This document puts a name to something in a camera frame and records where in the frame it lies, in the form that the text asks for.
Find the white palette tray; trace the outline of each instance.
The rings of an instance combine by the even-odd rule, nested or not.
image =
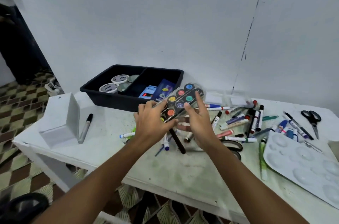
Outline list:
[[[339,209],[339,163],[283,134],[270,131],[264,159],[269,167]]]

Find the checkered floor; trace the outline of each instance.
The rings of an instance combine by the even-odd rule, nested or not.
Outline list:
[[[37,73],[30,85],[11,82],[0,87],[0,205],[29,192],[47,196],[49,202],[64,192],[42,170],[21,153],[12,139],[43,117],[48,101],[44,85],[52,74]],[[86,170],[66,165],[77,179],[83,179]],[[133,222],[144,194],[138,188],[121,185],[103,211],[124,221]],[[149,200],[143,223],[149,224],[229,224],[230,221],[153,194]],[[95,224],[104,224],[97,218]]]

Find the watercolor palette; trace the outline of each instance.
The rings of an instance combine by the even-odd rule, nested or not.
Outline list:
[[[163,99],[167,99],[167,105],[161,112],[161,119],[164,122],[168,122],[177,118],[178,116],[186,115],[184,103],[187,102],[190,105],[194,104],[196,102],[196,91],[198,91],[201,97],[204,95],[202,88],[195,83],[187,83],[170,93],[166,98]]]
[[[339,209],[339,163],[270,131],[264,159],[269,167]]]

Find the white table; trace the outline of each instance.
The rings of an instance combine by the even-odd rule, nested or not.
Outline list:
[[[128,133],[134,127],[133,114],[106,107],[95,106],[87,94],[75,94],[80,111],[80,130],[89,113],[94,118],[82,145],[72,145],[49,149],[37,131],[37,123],[21,132],[14,139],[15,145],[43,169],[55,183],[68,191],[77,180],[71,175],[64,162],[93,171],[123,147],[119,134]],[[338,117],[330,110],[284,102],[257,99],[265,105],[265,115],[279,115],[279,119],[264,122],[269,127],[282,120],[282,111],[290,113],[313,136],[313,129],[301,116],[302,110],[313,110],[320,114],[318,124],[320,140],[314,140],[317,147],[329,158],[337,161],[327,145],[328,140],[339,140]],[[191,205],[238,223],[248,223],[243,211],[225,185],[212,161],[205,153],[181,154],[178,150],[161,152],[154,157],[159,145],[148,150],[128,172],[123,183],[129,184],[161,196]],[[244,144],[242,162],[260,178],[258,144]],[[286,178],[268,171],[268,181],[264,182],[282,199],[296,209],[310,223],[337,223],[339,210],[293,184]],[[122,223],[116,217],[101,213],[101,217],[115,223]]]

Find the blue package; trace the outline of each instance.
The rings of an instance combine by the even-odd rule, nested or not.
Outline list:
[[[144,91],[140,94],[139,98],[151,99],[156,89],[157,87],[155,86],[146,87],[146,89],[144,89]]]
[[[158,85],[157,90],[153,93],[152,99],[155,101],[160,101],[167,97],[174,89],[175,84],[171,81],[162,79],[160,84]]]

